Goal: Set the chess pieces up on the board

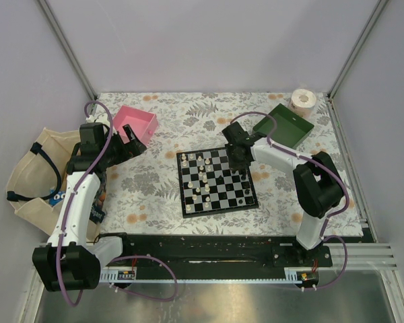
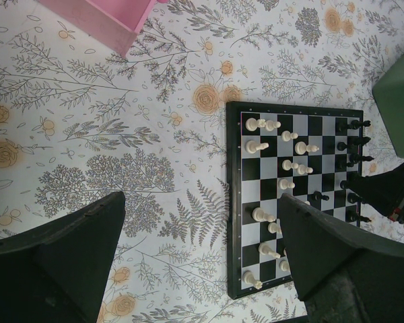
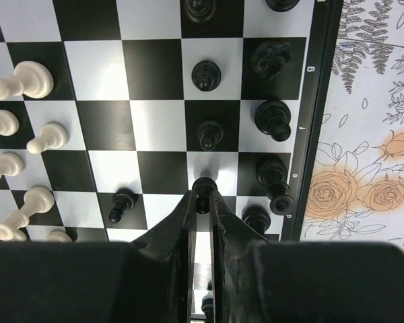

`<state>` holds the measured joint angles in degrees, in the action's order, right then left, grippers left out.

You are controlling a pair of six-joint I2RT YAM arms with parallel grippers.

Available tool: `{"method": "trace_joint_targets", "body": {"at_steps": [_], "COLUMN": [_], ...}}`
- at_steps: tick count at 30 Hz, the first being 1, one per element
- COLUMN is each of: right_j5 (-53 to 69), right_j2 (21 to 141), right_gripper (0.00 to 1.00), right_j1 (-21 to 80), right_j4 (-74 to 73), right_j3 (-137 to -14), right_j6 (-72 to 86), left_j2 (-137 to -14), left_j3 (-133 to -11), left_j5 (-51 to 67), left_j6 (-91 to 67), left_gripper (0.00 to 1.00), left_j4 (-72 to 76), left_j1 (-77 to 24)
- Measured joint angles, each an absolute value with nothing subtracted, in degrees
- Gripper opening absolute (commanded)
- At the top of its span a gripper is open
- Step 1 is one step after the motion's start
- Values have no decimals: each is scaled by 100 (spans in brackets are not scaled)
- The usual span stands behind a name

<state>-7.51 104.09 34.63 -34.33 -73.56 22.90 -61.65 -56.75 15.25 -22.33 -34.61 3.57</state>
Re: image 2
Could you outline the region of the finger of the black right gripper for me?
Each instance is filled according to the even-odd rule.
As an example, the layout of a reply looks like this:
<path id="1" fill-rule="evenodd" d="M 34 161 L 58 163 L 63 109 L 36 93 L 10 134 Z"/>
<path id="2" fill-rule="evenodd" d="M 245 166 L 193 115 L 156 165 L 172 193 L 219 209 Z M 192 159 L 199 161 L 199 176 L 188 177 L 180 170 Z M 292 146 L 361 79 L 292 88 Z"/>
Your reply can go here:
<path id="1" fill-rule="evenodd" d="M 374 176 L 355 175 L 351 190 L 382 215 L 392 215 L 404 196 L 404 174 L 386 172 Z"/>

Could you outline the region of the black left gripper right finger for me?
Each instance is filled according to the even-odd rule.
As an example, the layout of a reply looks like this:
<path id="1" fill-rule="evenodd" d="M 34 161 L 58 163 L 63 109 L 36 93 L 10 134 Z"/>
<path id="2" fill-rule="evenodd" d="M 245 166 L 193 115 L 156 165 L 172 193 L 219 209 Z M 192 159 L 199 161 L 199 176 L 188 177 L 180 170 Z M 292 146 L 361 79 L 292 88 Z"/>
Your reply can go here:
<path id="1" fill-rule="evenodd" d="M 291 275 L 310 322 L 404 322 L 404 244 L 282 194 Z"/>

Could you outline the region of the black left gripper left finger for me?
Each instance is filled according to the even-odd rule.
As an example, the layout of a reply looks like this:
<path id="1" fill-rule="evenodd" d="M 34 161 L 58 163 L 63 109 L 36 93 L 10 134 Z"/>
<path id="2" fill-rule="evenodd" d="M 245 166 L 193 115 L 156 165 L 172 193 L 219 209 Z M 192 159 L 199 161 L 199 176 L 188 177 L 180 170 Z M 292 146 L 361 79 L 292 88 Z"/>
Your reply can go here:
<path id="1" fill-rule="evenodd" d="M 0 239 L 0 322 L 96 322 L 124 219 L 114 192 Z"/>

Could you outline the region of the black bishop chess piece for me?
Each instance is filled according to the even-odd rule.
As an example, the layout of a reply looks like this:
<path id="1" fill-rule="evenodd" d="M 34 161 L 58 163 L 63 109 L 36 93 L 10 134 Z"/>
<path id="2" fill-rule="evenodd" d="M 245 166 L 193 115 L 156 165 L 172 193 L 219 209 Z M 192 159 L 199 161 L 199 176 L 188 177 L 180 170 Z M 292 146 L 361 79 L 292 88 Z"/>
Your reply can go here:
<path id="1" fill-rule="evenodd" d="M 351 153 L 349 156 L 349 162 L 352 164 L 358 164 L 360 162 L 371 162 L 374 160 L 371 156 L 359 155 L 357 153 Z"/>

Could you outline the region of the black knight chess piece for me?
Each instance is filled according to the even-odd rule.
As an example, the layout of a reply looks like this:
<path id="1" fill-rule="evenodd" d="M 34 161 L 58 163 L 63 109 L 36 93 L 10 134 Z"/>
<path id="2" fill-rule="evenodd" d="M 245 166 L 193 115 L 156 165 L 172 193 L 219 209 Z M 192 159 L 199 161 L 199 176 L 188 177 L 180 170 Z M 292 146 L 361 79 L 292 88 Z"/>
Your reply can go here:
<path id="1" fill-rule="evenodd" d="M 348 147 L 357 147 L 357 146 L 364 146 L 369 143 L 371 140 L 370 137 L 357 137 L 357 136 L 350 136 L 347 138 L 347 145 Z"/>

